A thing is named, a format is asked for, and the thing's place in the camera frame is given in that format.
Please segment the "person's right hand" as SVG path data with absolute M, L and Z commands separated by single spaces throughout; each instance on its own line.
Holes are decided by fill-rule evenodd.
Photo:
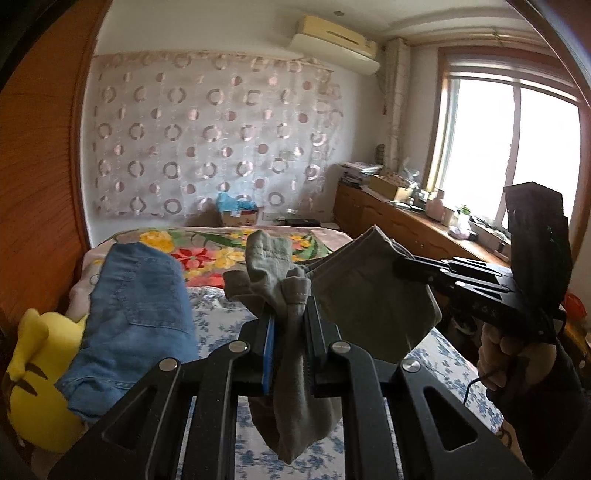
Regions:
M 556 345 L 526 345 L 504 336 L 490 324 L 483 326 L 477 368 L 481 382 L 489 390 L 508 386 L 528 389 L 550 374 L 556 358 Z

